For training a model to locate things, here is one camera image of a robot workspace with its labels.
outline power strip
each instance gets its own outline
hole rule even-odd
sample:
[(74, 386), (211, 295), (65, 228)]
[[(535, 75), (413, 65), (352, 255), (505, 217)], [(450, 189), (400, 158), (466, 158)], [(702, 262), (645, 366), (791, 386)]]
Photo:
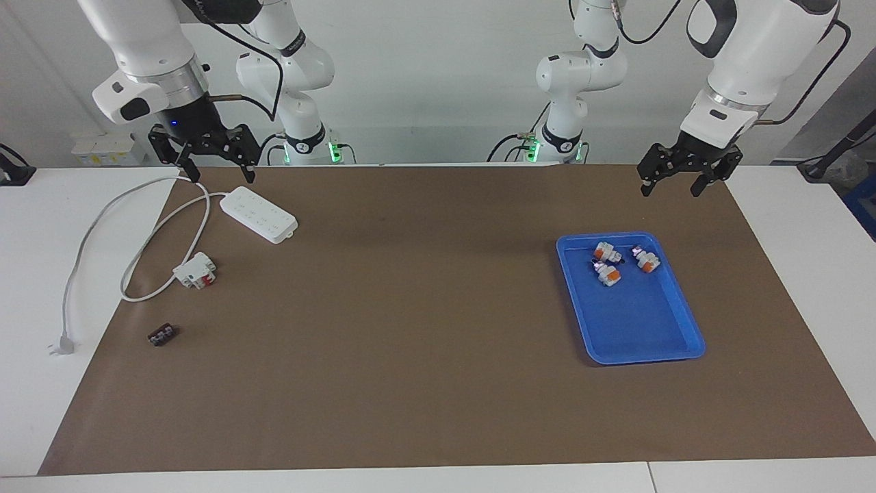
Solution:
[(237, 187), (219, 202), (226, 214), (274, 245), (290, 238), (298, 219), (246, 187)]

